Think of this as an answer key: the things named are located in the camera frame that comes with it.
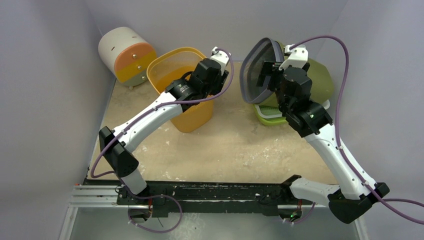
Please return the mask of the grey mesh basket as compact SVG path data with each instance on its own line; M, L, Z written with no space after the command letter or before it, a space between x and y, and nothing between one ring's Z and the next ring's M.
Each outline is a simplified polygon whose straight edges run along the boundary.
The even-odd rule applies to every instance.
M269 37L262 38L247 54L239 72L240 91L244 102L261 104L273 92L268 89L269 75L261 75L265 63L283 62L284 55L278 41Z

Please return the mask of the olive green mesh basket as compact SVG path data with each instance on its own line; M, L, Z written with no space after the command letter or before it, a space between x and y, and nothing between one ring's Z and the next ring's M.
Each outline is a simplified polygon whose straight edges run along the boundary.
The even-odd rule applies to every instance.
M307 71L308 77L312 80L310 98L322 104L328 110L330 107L330 97L334 93L334 83L326 66L320 62L308 58L310 67Z

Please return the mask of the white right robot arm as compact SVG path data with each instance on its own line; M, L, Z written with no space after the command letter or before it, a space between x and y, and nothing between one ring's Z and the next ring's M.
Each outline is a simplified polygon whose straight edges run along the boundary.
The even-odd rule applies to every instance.
M332 118L320 103L311 99L313 81L307 74L309 66L289 66L283 70L280 66L280 62L264 62L256 85L275 93L278 109L289 126L314 148L337 180L337 184L324 184L293 175L282 183L280 196L288 204L302 199L326 206L339 221L350 224L378 201L372 191L384 197L390 189L363 172L371 187L368 189L352 170L361 169L355 159L346 162L343 158L349 151L341 152L345 146L337 142Z

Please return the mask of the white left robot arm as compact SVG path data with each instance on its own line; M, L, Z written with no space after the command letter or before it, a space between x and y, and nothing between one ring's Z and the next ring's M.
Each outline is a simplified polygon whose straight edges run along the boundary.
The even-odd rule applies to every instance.
M99 131L100 156L104 157L138 205L149 199L148 185L138 169L133 151L142 141L168 120L194 106L210 101L225 91L223 86L231 63L228 56L212 56L201 60L195 70L171 82L159 97L127 122Z

